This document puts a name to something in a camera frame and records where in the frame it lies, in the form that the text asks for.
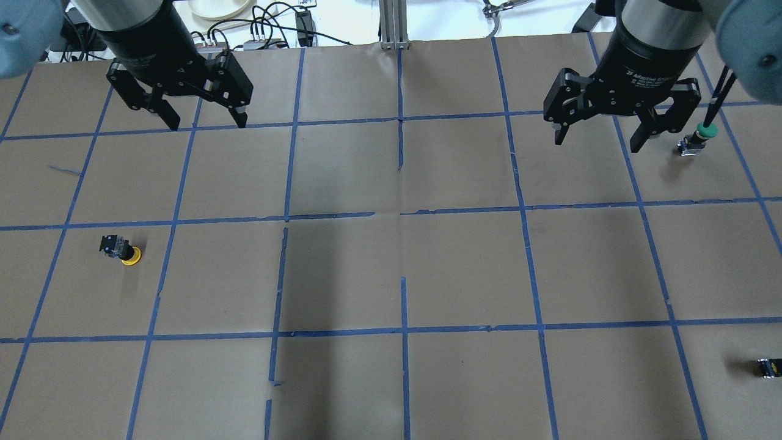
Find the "metal extrusion bar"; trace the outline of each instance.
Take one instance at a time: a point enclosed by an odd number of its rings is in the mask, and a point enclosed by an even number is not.
[[[380,0],[380,47],[383,50],[410,48],[407,0]]]

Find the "yellow ring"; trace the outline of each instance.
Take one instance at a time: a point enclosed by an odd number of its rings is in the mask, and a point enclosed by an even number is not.
[[[120,261],[122,261],[122,264],[124,264],[126,266],[132,266],[132,265],[138,263],[138,260],[142,259],[142,250],[141,249],[137,248],[136,246],[133,246],[133,251],[134,251],[133,252],[133,258],[131,258],[130,260],[127,260],[127,261],[120,260]]]

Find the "bolt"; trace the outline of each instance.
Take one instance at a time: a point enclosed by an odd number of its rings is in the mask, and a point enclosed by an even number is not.
[[[763,67],[771,67],[772,64],[777,62],[777,58],[774,55],[766,55],[760,59],[760,65]]]
[[[19,29],[16,29],[15,27],[11,26],[8,23],[2,25],[2,31],[7,33],[8,35],[19,34]]]

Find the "white plate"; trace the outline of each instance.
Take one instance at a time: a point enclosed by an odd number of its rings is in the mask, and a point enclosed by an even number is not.
[[[193,15],[206,20],[224,20],[240,13],[252,0],[188,0]]]

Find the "green cap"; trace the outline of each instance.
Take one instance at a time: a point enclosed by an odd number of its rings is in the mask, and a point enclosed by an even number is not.
[[[708,127],[703,126],[703,122],[698,124],[698,135],[701,136],[703,139],[711,139],[717,137],[717,132],[719,130],[717,129],[716,124],[711,124]]]

